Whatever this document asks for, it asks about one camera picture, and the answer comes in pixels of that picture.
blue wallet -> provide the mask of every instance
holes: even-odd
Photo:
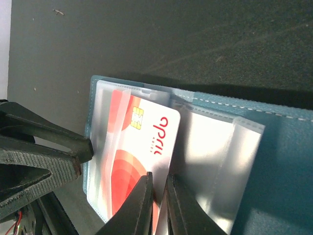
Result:
[[[231,234],[313,235],[313,111],[93,76],[86,136],[90,135],[98,80],[167,91],[193,105],[265,125]]]

black table surface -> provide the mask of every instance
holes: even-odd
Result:
[[[9,100],[83,134],[95,74],[313,109],[313,1],[12,0]],[[103,225],[82,177],[56,194]]]

small twig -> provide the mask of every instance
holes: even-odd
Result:
[[[57,15],[58,15],[58,14],[61,14],[62,16],[64,15],[64,13],[63,13],[62,11],[59,11],[59,10],[56,10],[56,9],[53,9],[52,11],[53,11],[53,12],[56,12]]]

wire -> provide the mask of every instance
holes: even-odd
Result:
[[[13,230],[13,233],[14,235],[16,235],[18,233],[18,226],[20,225],[20,222],[21,222],[21,219],[23,217],[23,213],[21,211],[19,211],[19,219],[18,221],[15,223],[15,226],[14,226],[14,230]]]
[[[12,230],[12,228],[16,225],[17,221],[9,228],[9,230],[5,233],[5,235],[8,235],[9,232]]]

blue fabric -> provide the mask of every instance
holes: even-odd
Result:
[[[139,82],[93,76],[89,116],[92,91],[99,79],[145,87]],[[153,85],[149,88],[166,89],[175,98],[266,126],[232,235],[313,235],[313,111]],[[90,125],[89,117],[87,136]]]

